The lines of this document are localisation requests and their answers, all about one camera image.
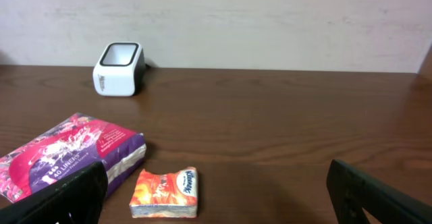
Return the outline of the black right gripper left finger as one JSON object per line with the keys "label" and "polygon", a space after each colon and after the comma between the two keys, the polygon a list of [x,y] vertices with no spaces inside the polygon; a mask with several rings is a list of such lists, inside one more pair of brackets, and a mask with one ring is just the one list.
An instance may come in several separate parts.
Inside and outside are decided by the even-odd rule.
{"label": "black right gripper left finger", "polygon": [[98,223],[107,193],[101,162],[77,172],[1,209],[1,224]]}

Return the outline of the orange tissue pack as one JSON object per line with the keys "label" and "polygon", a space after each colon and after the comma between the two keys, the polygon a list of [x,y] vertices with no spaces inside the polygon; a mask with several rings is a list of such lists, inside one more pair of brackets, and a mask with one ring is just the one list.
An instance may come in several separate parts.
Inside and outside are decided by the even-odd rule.
{"label": "orange tissue pack", "polygon": [[197,209],[196,168],[163,175],[140,172],[130,201],[134,218],[195,218]]}

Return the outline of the purple pink liners pack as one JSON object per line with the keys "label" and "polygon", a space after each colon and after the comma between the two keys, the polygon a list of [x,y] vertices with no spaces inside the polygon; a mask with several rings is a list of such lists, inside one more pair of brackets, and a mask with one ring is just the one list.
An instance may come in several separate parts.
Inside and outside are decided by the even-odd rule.
{"label": "purple pink liners pack", "polygon": [[81,113],[1,157],[1,195],[15,203],[93,162],[102,162],[112,195],[143,162],[142,133]]}

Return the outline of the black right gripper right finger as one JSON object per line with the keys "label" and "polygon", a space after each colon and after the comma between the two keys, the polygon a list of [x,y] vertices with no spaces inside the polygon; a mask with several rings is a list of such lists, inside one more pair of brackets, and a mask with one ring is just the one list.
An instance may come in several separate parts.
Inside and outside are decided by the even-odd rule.
{"label": "black right gripper right finger", "polygon": [[341,160],[332,160],[326,186],[338,223],[368,223],[365,212],[381,223],[431,222],[431,206]]}

